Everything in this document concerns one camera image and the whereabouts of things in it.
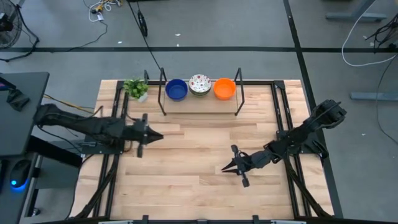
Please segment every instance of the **wooden tabletop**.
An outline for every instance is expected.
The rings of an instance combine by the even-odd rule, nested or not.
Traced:
[[[116,83],[117,80],[101,82],[96,108],[104,106],[103,116],[111,114]],[[294,126],[301,125],[309,116],[301,82],[285,80],[285,85]],[[260,219],[293,218],[283,161],[248,172],[251,184],[248,188],[243,188],[240,176],[221,173],[233,156],[230,145],[236,144],[240,150],[252,154],[275,139],[277,123],[269,86],[245,86],[246,102],[237,116],[164,116],[157,104],[158,90],[150,87],[145,103],[129,100],[129,115],[140,118],[142,113],[148,113],[151,128],[162,133],[164,139],[149,144],[143,158],[136,157],[136,143],[121,156],[111,219],[140,220],[143,215],[149,215],[151,220],[248,220],[253,215],[259,215]],[[102,158],[102,155],[93,156],[82,167],[71,216],[80,212],[95,192]],[[319,157],[302,154],[300,158],[308,190],[332,214]],[[300,214],[304,215],[297,187],[296,193]],[[105,200],[106,196],[100,214],[104,213]]]

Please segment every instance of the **black desk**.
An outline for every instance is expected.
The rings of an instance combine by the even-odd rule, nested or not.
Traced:
[[[8,92],[0,92],[0,158],[9,161],[0,192],[0,220],[1,223],[11,224],[19,223],[38,157],[37,153],[25,153],[25,150],[34,125],[33,117],[41,104],[49,74],[47,72],[13,73],[0,74],[0,77],[14,84],[30,98],[24,109],[18,112],[6,103]],[[16,190],[9,184],[9,175],[14,164],[21,159],[31,160],[32,165],[26,186]]]
[[[26,150],[33,128],[33,117],[41,104],[49,74],[12,73],[0,77],[14,84],[18,90],[30,98],[21,112],[15,111],[6,103],[7,91],[0,92],[0,156],[21,155]]]

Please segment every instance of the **patterned bowl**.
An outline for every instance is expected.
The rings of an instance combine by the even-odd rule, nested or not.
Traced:
[[[196,96],[204,96],[211,89],[211,80],[206,75],[194,75],[188,84],[189,90]]]

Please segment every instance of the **floor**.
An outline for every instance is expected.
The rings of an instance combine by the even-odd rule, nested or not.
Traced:
[[[327,21],[325,13],[351,11],[359,1],[289,0],[289,3],[301,47],[339,48],[353,23]],[[169,0],[141,2],[140,7],[149,26],[147,41],[152,47],[295,46],[282,0]],[[397,9],[395,0],[383,0],[376,1],[369,11],[383,12],[389,21]],[[95,40],[105,29],[104,25],[88,20],[87,8],[77,0],[26,1],[22,14],[29,28],[40,37],[38,47],[76,47]],[[104,13],[104,18],[108,33],[90,47],[145,47],[127,4],[113,7],[111,12]],[[370,48],[364,36],[385,23],[358,24],[346,47]],[[28,46],[29,39],[21,34],[14,47]],[[148,52],[135,48],[124,52],[104,50],[109,48],[102,52],[35,52],[27,58],[2,63],[0,69],[3,73],[49,72],[47,94],[84,106],[94,106],[101,79],[141,77],[144,70],[152,78],[159,75]],[[154,55],[170,78],[188,78],[196,73],[212,78],[231,77],[241,67],[244,78],[248,79],[302,80],[295,52],[232,50],[174,50],[154,52]],[[2,52],[0,57],[19,54]],[[346,54],[351,63],[373,62],[391,56],[387,53]],[[341,101],[348,112],[344,123],[325,131],[344,217],[398,222],[397,145],[379,130],[374,102],[349,98],[351,91],[375,91],[387,64],[350,67],[341,54],[327,52],[304,52],[303,58],[315,101]],[[393,62],[381,91],[396,89],[398,78],[393,77],[393,73],[397,69],[397,62]],[[379,110],[384,129],[398,138],[394,119],[398,105],[379,102]],[[48,130],[68,139],[83,138],[79,134],[76,138],[62,128]],[[48,141],[58,141],[39,130],[34,130],[34,134]],[[60,164],[48,165],[70,178],[70,185],[64,189],[42,190],[37,201],[42,214],[23,219],[22,223],[61,220],[70,209],[77,171],[67,170]]]

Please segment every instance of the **potted plant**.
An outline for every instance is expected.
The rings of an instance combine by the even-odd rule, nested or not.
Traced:
[[[127,93],[142,103],[148,98],[148,85],[140,79],[126,80],[124,82],[124,89]]]

